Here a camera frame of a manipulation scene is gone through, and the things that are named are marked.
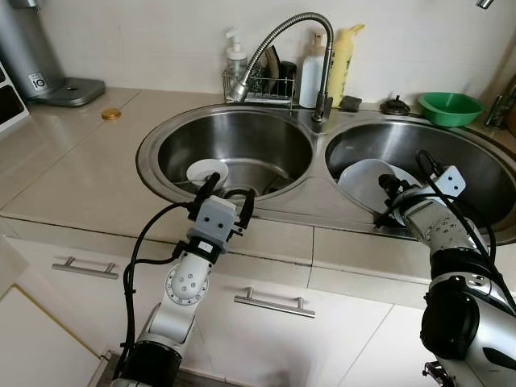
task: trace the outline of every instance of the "dish soap bottle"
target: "dish soap bottle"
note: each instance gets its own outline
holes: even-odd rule
[[[333,45],[333,65],[328,81],[328,97],[333,97],[331,107],[339,107],[342,101],[354,49],[352,37],[362,31],[364,27],[364,24],[356,24],[351,28],[339,30],[337,33],[337,40]]]
[[[239,78],[245,74],[245,70],[248,66],[248,54],[242,49],[242,45],[240,44],[240,31],[238,28],[228,30],[226,32],[226,38],[230,44],[226,49],[226,73],[231,77],[232,83],[235,78]]]
[[[301,90],[299,91],[299,105],[314,108],[317,102],[317,94],[321,86],[323,76],[324,46],[326,39],[324,30],[312,32],[312,44],[310,53],[303,61],[301,73]]]

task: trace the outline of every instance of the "faucet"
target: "faucet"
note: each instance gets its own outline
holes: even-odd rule
[[[516,105],[516,75],[503,93],[495,98],[484,124],[488,127],[501,127],[514,105]]]
[[[333,102],[333,98],[328,97],[327,91],[328,77],[330,75],[331,54],[333,51],[333,28],[331,27],[328,19],[326,19],[321,14],[316,14],[314,12],[305,12],[303,14],[295,15],[292,18],[285,20],[282,24],[274,28],[274,30],[267,35],[267,37],[260,44],[251,60],[249,61],[245,74],[235,82],[230,92],[228,93],[226,98],[227,102],[243,102],[249,90],[248,79],[251,76],[252,68],[255,66],[256,62],[263,54],[265,49],[284,30],[304,20],[314,20],[321,23],[327,34],[327,43],[326,49],[324,51],[324,61],[322,65],[321,87],[319,88],[319,92],[317,94],[317,103],[315,105],[315,111],[312,114],[312,120],[314,120],[316,123],[321,123],[323,120],[328,119],[330,115],[331,103]]]
[[[476,6],[479,6],[483,10],[487,10],[492,2],[493,0],[478,0],[476,2]]]

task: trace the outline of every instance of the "yellow bottle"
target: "yellow bottle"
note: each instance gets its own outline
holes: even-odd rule
[[[337,33],[337,40],[333,45],[333,65],[328,81],[328,97],[333,97],[331,107],[339,107],[342,101],[347,71],[353,55],[352,37],[362,31],[364,27],[364,24],[357,24],[351,28],[339,30]]]

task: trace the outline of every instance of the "sink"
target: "sink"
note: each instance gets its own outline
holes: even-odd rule
[[[186,169],[200,159],[220,159],[229,176],[216,194],[238,205],[243,189],[254,189],[257,218],[411,239],[403,227],[375,227],[376,215],[347,198],[336,180],[348,165],[378,158],[422,181],[414,157],[424,148],[459,168],[467,184],[462,195],[491,223],[497,242],[516,241],[516,155],[491,139],[376,111],[333,111],[327,123],[314,123],[311,113],[215,105],[179,114],[140,145],[140,178],[168,201],[190,201],[197,187],[185,182]]]
[[[369,123],[338,134],[328,144],[325,158],[334,179],[338,179],[347,166],[373,158],[405,169],[424,182],[414,155],[417,150],[425,149],[441,164],[455,165],[460,170],[467,185],[460,196],[473,203],[490,224],[495,228],[514,224],[514,160],[508,159],[512,165],[507,164],[503,152],[481,147],[479,139],[473,142],[472,137],[466,131],[458,135],[422,123]],[[467,207],[461,207],[461,210],[476,224],[481,224]]]
[[[241,199],[248,189],[257,200],[280,194],[308,169],[310,139],[295,121],[259,108],[208,106],[180,114],[154,129],[138,151],[138,170],[162,198],[195,194],[186,169],[201,159],[219,159],[229,174],[216,193]]]

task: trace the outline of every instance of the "beige countertop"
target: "beige countertop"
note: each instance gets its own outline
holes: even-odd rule
[[[31,117],[0,135],[0,233],[9,234],[4,230],[11,227],[16,236],[24,220],[137,236],[168,204],[138,177],[135,154],[140,142],[175,114],[221,100],[217,94],[109,89],[81,108],[33,106]],[[109,107],[118,107],[122,117],[102,121],[100,114]],[[516,139],[508,131],[476,129],[516,152]],[[148,237],[176,242],[185,238],[190,225],[179,210],[160,220]],[[516,289],[515,246],[500,248],[498,255],[511,289]],[[253,219],[244,238],[231,240],[230,249],[419,284],[430,276],[427,248],[420,243],[263,219]],[[321,271],[318,281],[324,283],[326,275],[334,273]]]

